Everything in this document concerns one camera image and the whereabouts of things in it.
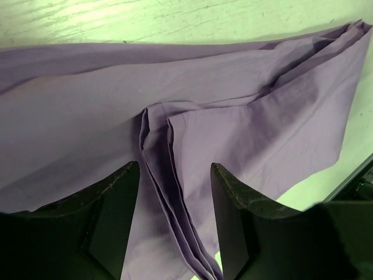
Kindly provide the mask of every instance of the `purple fabric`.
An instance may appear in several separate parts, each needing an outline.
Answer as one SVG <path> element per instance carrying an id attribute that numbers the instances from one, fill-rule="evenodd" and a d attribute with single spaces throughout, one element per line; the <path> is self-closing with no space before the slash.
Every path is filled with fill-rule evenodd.
<path id="1" fill-rule="evenodd" d="M 0 211 L 137 160 L 122 279 L 223 279 L 211 162 L 271 198 L 333 165 L 371 37 L 362 21 L 232 45 L 0 51 Z"/>

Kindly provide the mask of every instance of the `white table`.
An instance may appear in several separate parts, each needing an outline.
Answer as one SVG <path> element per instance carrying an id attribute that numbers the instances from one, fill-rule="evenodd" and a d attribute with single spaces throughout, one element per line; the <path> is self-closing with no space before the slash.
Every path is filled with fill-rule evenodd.
<path id="1" fill-rule="evenodd" d="M 32 44 L 228 43 L 278 39 L 364 19 L 372 0 L 2 0 L 0 47 Z M 373 47 L 338 163 L 279 201 L 303 210 L 323 200 L 373 152 Z"/>

